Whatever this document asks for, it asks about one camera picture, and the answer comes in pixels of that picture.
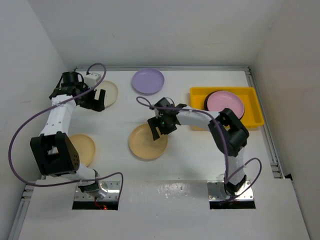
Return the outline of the pink plate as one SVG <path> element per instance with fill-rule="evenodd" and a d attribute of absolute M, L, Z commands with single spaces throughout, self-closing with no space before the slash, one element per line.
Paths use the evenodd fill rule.
<path fill-rule="evenodd" d="M 223 91 L 223 107 L 228 108 L 233 111 L 233 113 L 241 119 L 244 116 L 245 113 L 245 105 L 243 101 L 234 93 L 229 91 Z"/>

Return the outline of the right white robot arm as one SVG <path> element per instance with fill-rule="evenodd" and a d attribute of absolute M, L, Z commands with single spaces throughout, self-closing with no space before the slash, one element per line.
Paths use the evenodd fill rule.
<path fill-rule="evenodd" d="M 146 103 L 155 113 L 147 120 L 154 141 L 177 130 L 177 126 L 197 127 L 210 132 L 216 147 L 224 155 L 224 189 L 230 196 L 235 196 L 247 180 L 240 154 L 249 138 L 248 130 L 235 113 L 229 108 L 217 112 L 182 103 L 174 105 L 165 97 L 154 105 L 149 101 Z"/>

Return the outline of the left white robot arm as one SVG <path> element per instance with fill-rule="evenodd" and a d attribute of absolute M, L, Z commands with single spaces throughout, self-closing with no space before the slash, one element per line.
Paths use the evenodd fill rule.
<path fill-rule="evenodd" d="M 47 122 L 39 136 L 30 140 L 32 153 L 43 176 L 77 180 L 81 192 L 96 198 L 106 196 L 107 189 L 98 180 L 98 172 L 80 162 L 68 131 L 76 106 L 96 112 L 105 109 L 105 90 L 101 90 L 95 99 L 96 91 L 92 89 L 101 79 L 98 73 L 87 73 L 86 76 L 76 71 L 62 73 L 49 97 L 53 108 Z"/>

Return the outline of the dark-rimmed plate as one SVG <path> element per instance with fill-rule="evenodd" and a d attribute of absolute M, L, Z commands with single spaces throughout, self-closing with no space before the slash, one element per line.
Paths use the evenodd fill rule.
<path fill-rule="evenodd" d="M 223 110 L 223 91 L 214 91 L 208 94 L 204 100 L 204 109 L 207 111 Z"/>

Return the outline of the yellow plate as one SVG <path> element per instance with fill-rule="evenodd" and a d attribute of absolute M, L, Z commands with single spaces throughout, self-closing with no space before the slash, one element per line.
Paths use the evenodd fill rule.
<path fill-rule="evenodd" d="M 80 163 L 88 167 L 96 156 L 94 140 L 86 134 L 74 134 L 69 139 L 78 152 Z"/>
<path fill-rule="evenodd" d="M 137 126 L 128 138 L 131 152 L 144 161 L 151 161 L 160 157 L 167 149 L 168 136 L 162 135 L 153 140 L 151 129 L 147 123 Z"/>

